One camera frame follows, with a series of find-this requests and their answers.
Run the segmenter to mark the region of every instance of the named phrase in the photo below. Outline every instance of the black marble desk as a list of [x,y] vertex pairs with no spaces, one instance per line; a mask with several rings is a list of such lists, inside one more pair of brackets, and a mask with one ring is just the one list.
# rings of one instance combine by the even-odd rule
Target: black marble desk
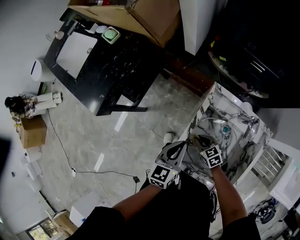
[[[73,23],[65,22],[60,29],[65,33],[63,39],[51,44],[44,59],[48,68],[87,108],[96,105],[93,113],[97,116],[113,111],[145,112],[147,108],[138,105],[163,67],[163,49],[144,35],[123,29],[118,29],[121,37],[111,45],[101,34],[90,34],[78,24],[76,32],[98,41],[75,79],[56,63]],[[117,105],[121,95],[133,105]]]

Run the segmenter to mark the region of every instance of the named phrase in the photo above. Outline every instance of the cardboard box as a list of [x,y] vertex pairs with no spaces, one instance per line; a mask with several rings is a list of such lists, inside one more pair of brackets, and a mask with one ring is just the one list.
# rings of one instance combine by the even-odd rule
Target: cardboard box
[[108,26],[147,36],[164,47],[181,22],[178,0],[137,0],[131,6],[85,6],[86,0],[71,0],[69,8]]
[[46,132],[47,125],[41,116],[21,119],[20,137],[25,149],[45,144]]
[[70,213],[68,211],[57,214],[53,220],[63,231],[67,232],[69,235],[72,235],[78,229],[78,227],[76,227],[75,224],[70,220]]

